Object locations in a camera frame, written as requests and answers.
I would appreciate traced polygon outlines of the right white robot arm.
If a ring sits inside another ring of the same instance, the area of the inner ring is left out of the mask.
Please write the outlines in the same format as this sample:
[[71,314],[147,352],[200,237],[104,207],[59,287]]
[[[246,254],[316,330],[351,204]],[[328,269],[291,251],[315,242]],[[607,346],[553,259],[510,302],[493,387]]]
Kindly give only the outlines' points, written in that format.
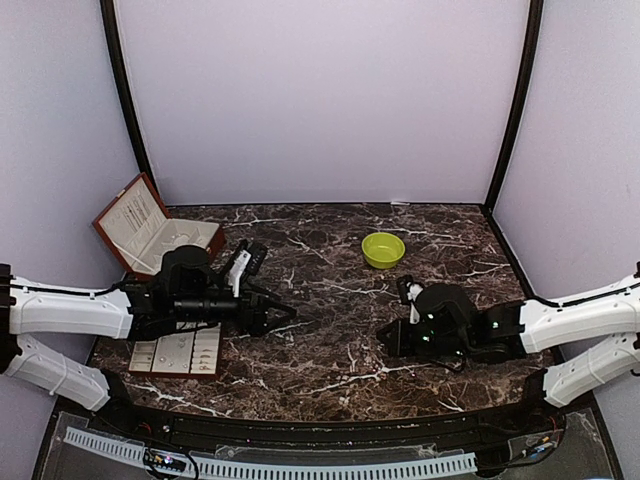
[[511,426],[521,434],[534,432],[547,420],[549,405],[565,407],[610,380],[638,372],[637,274],[582,294],[532,297],[487,309],[478,308],[459,285],[425,286],[406,275],[398,279],[397,290],[409,315],[376,333],[392,357],[499,364],[599,338],[580,355],[526,378],[524,401],[510,413]]

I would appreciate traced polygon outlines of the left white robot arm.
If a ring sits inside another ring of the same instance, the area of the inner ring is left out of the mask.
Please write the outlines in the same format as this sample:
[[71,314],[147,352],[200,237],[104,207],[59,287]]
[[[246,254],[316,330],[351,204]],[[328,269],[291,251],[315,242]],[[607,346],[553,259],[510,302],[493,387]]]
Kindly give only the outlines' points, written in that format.
[[123,279],[104,290],[46,286],[1,267],[1,372],[65,397],[91,412],[120,436],[141,427],[140,412],[120,377],[91,368],[47,347],[37,333],[95,335],[151,341],[232,324],[263,336],[296,317],[278,295],[249,282],[267,249],[242,241],[223,268],[210,266],[205,249],[183,245],[166,252],[148,280]]

